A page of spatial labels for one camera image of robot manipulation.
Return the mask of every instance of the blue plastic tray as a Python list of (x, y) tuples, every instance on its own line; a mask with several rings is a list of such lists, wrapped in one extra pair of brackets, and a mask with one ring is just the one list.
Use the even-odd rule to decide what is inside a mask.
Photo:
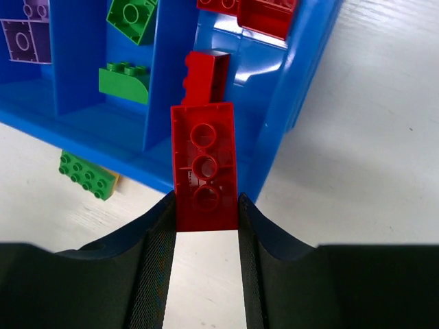
[[(255, 200), (342, 0), (302, 0), (286, 42), (195, 3), (160, 0), (154, 45), (138, 47), (106, 23), (109, 0), (51, 0), (52, 65), (9, 61), (0, 37), (0, 121), (166, 193), (173, 189), (170, 106), (184, 95), (185, 56), (219, 49), (231, 54), (225, 98), (235, 104), (239, 190)], [(2, 0), (0, 18), (24, 19), (22, 6)], [(151, 68), (148, 106), (99, 93), (98, 68), (117, 61)]]

